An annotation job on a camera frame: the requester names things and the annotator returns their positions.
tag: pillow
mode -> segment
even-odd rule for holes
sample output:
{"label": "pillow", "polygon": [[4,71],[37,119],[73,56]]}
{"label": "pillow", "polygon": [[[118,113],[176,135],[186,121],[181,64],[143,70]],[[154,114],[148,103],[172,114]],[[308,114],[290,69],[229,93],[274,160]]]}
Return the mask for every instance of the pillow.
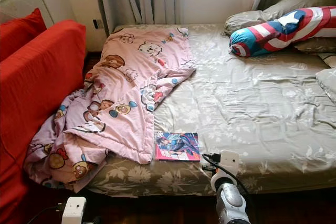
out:
{"label": "pillow", "polygon": [[336,37],[336,6],[296,9],[279,19],[237,30],[232,33],[229,45],[231,52],[249,57],[314,36]]}
{"label": "pillow", "polygon": [[336,68],[336,52],[320,53],[318,56],[331,68]]}
{"label": "pillow", "polygon": [[0,25],[0,61],[47,29],[41,12],[36,8],[25,18],[16,18]]}
{"label": "pillow", "polygon": [[298,8],[330,5],[336,5],[336,0],[281,0],[264,11],[253,10],[228,17],[223,33],[230,36],[236,30],[279,18]]}
{"label": "pillow", "polygon": [[293,46],[301,52],[336,52],[336,38],[310,38]]}
{"label": "pillow", "polygon": [[336,68],[323,69],[316,73],[316,80],[330,100],[336,105]]}

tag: mattress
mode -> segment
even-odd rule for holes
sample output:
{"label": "mattress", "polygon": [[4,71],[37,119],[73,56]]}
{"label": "mattress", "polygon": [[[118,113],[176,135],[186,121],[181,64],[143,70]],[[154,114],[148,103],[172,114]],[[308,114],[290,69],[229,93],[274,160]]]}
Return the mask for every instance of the mattress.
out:
{"label": "mattress", "polygon": [[[164,25],[134,25],[154,29]],[[229,54],[222,25],[187,25],[196,72],[155,110],[155,130],[197,132],[201,153],[239,153],[252,194],[336,186],[336,106],[316,82],[328,66],[285,49]],[[213,195],[201,162],[139,165],[110,156],[88,189],[110,196]]]}

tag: headboard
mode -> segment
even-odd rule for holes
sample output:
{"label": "headboard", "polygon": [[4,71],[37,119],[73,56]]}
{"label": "headboard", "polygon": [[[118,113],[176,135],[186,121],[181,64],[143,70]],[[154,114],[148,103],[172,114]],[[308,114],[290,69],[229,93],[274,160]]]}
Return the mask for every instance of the headboard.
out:
{"label": "headboard", "polygon": [[54,20],[44,0],[0,0],[0,23],[14,18],[26,17],[36,7],[40,9],[47,28],[52,26]]}

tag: pink blanket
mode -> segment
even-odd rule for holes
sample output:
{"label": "pink blanket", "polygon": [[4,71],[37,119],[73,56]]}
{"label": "pink blanket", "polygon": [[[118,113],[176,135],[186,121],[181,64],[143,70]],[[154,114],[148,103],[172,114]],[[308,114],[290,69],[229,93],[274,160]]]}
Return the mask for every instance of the pink blanket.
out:
{"label": "pink blanket", "polygon": [[37,183],[79,191],[111,152],[149,163],[153,111],[194,70],[186,28],[110,35],[84,89],[67,96],[33,138],[25,170]]}

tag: magazine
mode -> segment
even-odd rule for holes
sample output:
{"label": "magazine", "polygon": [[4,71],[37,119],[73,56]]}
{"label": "magazine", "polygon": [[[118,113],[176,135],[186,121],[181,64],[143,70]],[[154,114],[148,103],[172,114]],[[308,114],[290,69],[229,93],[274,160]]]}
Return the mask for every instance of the magazine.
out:
{"label": "magazine", "polygon": [[200,161],[197,133],[154,132],[155,159]]}

